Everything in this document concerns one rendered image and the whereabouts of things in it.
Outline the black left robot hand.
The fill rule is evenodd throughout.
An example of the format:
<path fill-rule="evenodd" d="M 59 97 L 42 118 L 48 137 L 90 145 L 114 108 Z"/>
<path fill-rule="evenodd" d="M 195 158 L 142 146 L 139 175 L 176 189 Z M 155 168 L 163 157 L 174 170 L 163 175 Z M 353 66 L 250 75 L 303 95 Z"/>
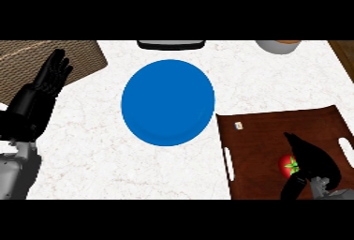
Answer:
<path fill-rule="evenodd" d="M 8 109 L 0 111 L 0 141 L 37 140 L 46 130 L 56 97 L 73 69 L 65 51 L 55 49 L 33 82 L 22 86 Z"/>

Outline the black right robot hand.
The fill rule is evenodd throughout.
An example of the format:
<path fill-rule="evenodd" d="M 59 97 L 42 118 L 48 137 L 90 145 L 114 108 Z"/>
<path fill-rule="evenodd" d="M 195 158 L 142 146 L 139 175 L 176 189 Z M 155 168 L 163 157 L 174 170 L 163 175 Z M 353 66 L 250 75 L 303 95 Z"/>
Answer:
<path fill-rule="evenodd" d="M 285 132 L 285 137 L 292 147 L 298 171 L 291 174 L 284 189 L 281 191 L 282 200 L 295 200 L 307 186 L 307 182 L 315 178 L 326 178 L 329 182 L 325 190 L 334 190 L 343 180 L 343 174 L 334 158 L 310 142 L 303 140 L 294 133 Z"/>

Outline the red tomato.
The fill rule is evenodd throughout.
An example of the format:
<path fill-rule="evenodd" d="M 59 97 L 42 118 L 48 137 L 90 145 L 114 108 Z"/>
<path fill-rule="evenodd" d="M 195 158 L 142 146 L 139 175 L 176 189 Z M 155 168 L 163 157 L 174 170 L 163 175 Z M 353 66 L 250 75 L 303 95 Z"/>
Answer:
<path fill-rule="evenodd" d="M 278 162 L 279 171 L 285 178 L 289 178 L 294 173 L 300 171 L 300 165 L 292 155 L 281 157 Z"/>

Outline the dark brown wooden tray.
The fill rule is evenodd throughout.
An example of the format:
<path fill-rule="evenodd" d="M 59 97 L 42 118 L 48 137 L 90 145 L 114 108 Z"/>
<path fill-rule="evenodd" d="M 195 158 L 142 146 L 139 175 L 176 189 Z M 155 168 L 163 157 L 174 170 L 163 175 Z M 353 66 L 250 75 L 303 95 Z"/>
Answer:
<path fill-rule="evenodd" d="M 338 188 L 354 189 L 354 167 L 340 139 L 354 146 L 354 135 L 340 110 L 329 106 L 315 110 L 220 115 L 220 142 L 230 195 L 235 200 L 276 200 L 286 183 L 279 159 L 292 153 L 285 135 L 294 133 L 334 158 L 341 169 Z"/>

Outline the blue plate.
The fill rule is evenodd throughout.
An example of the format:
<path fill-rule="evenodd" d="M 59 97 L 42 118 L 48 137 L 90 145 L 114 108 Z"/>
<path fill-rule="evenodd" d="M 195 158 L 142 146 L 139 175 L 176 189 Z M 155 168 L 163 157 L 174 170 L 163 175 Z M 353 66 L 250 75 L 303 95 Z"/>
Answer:
<path fill-rule="evenodd" d="M 148 64 L 121 94 L 121 115 L 136 137 L 174 146 L 204 131 L 214 112 L 214 90 L 204 71 L 182 60 Z"/>

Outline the brown woven placemat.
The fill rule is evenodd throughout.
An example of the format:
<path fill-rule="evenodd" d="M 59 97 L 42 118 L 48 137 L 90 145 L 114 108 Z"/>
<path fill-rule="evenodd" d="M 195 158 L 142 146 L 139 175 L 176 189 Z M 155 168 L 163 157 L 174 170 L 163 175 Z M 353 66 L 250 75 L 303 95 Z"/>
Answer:
<path fill-rule="evenodd" d="M 108 66 L 95 40 L 0 40 L 0 103 L 11 104 L 21 87 L 34 80 L 55 49 L 65 50 L 74 67 L 67 84 Z"/>

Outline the brown wooden cabinet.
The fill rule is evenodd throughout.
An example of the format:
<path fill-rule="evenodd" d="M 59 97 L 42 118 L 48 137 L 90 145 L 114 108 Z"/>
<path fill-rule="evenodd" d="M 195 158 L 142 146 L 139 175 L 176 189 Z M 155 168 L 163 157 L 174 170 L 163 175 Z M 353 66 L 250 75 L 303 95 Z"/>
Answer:
<path fill-rule="evenodd" d="M 354 40 L 329 40 L 331 48 L 343 63 L 343 67 L 354 82 Z"/>

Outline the grey bowl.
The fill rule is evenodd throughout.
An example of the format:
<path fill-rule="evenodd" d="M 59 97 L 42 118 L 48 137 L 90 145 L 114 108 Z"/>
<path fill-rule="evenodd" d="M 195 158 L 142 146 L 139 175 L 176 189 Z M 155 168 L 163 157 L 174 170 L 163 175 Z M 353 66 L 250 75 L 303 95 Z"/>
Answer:
<path fill-rule="evenodd" d="M 266 52 L 288 54 L 297 49 L 300 40 L 258 40 L 256 43 Z"/>

